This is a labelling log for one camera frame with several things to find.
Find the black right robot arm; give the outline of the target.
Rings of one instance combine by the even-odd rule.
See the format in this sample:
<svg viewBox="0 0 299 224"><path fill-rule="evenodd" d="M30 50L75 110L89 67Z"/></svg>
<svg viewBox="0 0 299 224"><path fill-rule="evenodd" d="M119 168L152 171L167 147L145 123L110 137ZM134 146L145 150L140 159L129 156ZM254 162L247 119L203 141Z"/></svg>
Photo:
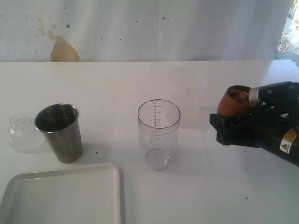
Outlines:
<svg viewBox="0 0 299 224"><path fill-rule="evenodd" d="M262 148L299 164L299 84L280 82L255 88L227 88L209 115L222 145Z"/></svg>

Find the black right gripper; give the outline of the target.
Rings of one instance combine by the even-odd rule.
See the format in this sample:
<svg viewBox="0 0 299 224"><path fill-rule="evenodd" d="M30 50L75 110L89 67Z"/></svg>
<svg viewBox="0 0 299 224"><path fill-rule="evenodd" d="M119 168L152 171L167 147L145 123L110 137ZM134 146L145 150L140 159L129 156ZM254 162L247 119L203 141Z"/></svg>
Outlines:
<svg viewBox="0 0 299 224"><path fill-rule="evenodd" d="M249 102L266 104L257 104L240 117L209 115L217 142L224 146L258 147L269 152L297 152L299 83L286 81L251 88Z"/></svg>

